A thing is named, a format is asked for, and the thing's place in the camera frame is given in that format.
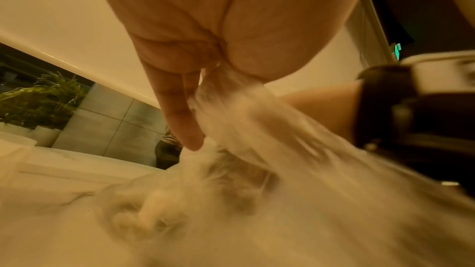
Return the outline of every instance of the gray tile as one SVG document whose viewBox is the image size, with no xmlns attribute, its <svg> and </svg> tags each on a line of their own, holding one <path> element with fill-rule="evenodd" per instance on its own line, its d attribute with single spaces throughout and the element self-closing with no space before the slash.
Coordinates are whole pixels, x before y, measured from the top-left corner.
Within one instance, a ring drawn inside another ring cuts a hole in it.
<svg viewBox="0 0 475 267">
<path fill-rule="evenodd" d="M 136 99 L 127 111 L 124 121 L 156 133 L 165 133 L 166 123 L 162 111 Z"/>
<path fill-rule="evenodd" d="M 81 103 L 80 108 L 122 120 L 132 100 L 134 100 L 132 97 L 95 84 Z"/>
<path fill-rule="evenodd" d="M 52 148 L 103 155 L 120 120 L 77 109 Z"/>
<path fill-rule="evenodd" d="M 155 166 L 155 146 L 161 138 L 160 133 L 122 122 L 104 156 Z"/>
</svg>

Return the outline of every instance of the plastic bag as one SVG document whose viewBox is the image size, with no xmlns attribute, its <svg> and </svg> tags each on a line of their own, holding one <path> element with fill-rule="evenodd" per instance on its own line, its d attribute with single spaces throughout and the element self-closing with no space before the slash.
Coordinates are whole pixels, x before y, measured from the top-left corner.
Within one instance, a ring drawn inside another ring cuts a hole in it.
<svg viewBox="0 0 475 267">
<path fill-rule="evenodd" d="M 475 205 L 358 150 L 226 68 L 190 102 L 208 137 L 105 190 L 102 224 L 146 266 L 474 266 Z"/>
</svg>

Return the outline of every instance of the white surface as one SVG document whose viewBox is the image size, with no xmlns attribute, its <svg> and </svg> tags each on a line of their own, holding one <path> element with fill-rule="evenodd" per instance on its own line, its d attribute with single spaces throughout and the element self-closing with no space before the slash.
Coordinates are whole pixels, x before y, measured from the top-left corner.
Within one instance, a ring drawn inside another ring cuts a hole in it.
<svg viewBox="0 0 475 267">
<path fill-rule="evenodd" d="M 158 107 L 132 43 L 105 0 L 0 0 L 0 42 Z M 277 94 L 337 84 L 361 70 L 346 29 Z"/>
</svg>

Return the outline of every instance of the potted plant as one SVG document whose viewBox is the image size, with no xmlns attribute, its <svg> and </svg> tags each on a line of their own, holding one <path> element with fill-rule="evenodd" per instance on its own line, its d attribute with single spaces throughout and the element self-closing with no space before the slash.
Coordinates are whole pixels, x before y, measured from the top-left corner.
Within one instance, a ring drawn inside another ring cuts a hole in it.
<svg viewBox="0 0 475 267">
<path fill-rule="evenodd" d="M 88 89 L 59 73 L 42 75 L 30 88 L 0 94 L 0 131 L 27 136 L 51 147 Z"/>
</svg>

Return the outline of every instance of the skin crease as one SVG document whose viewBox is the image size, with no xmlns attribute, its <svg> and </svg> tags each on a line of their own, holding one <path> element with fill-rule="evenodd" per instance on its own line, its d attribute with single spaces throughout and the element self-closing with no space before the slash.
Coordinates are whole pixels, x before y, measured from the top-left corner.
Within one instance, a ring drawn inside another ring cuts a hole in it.
<svg viewBox="0 0 475 267">
<path fill-rule="evenodd" d="M 228 61 L 262 81 L 303 67 L 358 0 L 107 0 L 128 31 L 172 132 L 203 133 L 187 105 L 202 69 Z"/>
</svg>

